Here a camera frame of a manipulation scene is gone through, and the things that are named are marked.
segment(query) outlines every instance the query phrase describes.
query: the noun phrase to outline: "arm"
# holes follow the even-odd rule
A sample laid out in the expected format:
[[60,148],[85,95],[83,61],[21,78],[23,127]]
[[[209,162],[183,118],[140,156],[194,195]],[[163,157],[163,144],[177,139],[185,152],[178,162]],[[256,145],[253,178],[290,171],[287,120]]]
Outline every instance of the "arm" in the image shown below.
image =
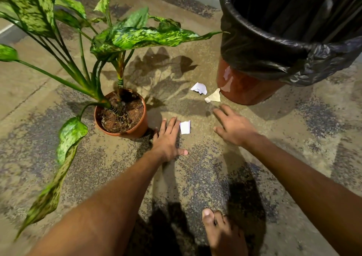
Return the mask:
[[138,209],[158,167],[184,149],[175,147],[180,121],[162,121],[153,148],[134,165],[72,209],[41,239],[28,256],[123,255]]
[[280,149],[229,106],[215,109],[225,141],[252,153],[292,196],[304,214],[340,255],[362,252],[362,198]]

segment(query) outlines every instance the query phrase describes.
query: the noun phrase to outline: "forearm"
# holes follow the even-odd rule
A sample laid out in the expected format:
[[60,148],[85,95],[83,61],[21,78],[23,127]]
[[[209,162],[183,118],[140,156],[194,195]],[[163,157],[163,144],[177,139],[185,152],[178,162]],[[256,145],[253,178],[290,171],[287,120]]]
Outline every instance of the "forearm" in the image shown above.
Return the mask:
[[157,152],[145,153],[134,165],[72,209],[30,255],[112,255],[115,249],[123,252],[143,196],[162,161]]
[[362,198],[278,148],[250,139],[247,150],[262,162],[340,255],[362,251]]

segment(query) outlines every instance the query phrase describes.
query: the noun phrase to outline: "brown soil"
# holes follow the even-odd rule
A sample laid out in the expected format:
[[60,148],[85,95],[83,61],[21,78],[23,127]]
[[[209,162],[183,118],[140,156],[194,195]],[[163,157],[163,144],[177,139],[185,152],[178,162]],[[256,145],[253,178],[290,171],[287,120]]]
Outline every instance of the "brown soil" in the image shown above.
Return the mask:
[[110,133],[124,133],[134,128],[141,120],[144,107],[138,94],[122,89],[113,92],[108,99],[114,107],[121,107],[124,114],[116,116],[113,112],[103,109],[100,115],[104,130]]

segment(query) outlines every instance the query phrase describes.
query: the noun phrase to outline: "dieffenbachia plant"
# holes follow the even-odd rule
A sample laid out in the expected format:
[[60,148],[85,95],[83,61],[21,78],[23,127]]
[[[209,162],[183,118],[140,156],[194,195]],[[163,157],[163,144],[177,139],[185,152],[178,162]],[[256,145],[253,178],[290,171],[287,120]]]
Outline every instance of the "dieffenbachia plant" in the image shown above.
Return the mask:
[[[209,39],[220,33],[213,32],[199,36],[192,31],[181,29],[180,23],[172,19],[149,15],[148,8],[139,9],[113,25],[109,0],[100,0],[94,10],[103,13],[104,16],[88,19],[82,3],[75,0],[0,0],[0,18],[16,25],[39,43],[59,62],[73,80],[60,78],[22,61],[18,57],[17,51],[8,45],[0,44],[0,61],[21,63],[95,100],[95,102],[84,106],[78,116],[70,118],[59,131],[58,171],[52,182],[48,184],[31,206],[17,237],[28,225],[38,222],[57,208],[66,173],[74,159],[79,142],[88,133],[87,126],[81,122],[86,107],[89,105],[101,106],[111,110],[116,115],[122,114],[122,108],[113,106],[102,93],[100,73],[103,66],[107,62],[112,63],[118,74],[118,85],[122,88],[123,71],[134,49],[157,45],[177,46],[183,42]],[[145,27],[149,18],[159,22],[157,28]],[[78,32],[81,69],[75,64],[64,43],[57,20]],[[100,21],[107,23],[108,28],[98,34],[92,23]],[[94,37],[91,38],[85,34],[84,28],[92,29],[95,34]],[[90,51],[97,58],[91,71],[87,69],[84,59],[83,37],[92,42]]]

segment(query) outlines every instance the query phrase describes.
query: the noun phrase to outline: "bin liner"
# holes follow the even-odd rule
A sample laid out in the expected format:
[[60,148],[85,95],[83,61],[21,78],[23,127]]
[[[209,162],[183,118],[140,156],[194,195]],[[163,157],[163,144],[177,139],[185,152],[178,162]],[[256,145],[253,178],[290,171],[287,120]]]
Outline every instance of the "bin liner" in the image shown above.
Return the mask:
[[308,86],[362,51],[362,0],[220,0],[222,58],[262,80]]

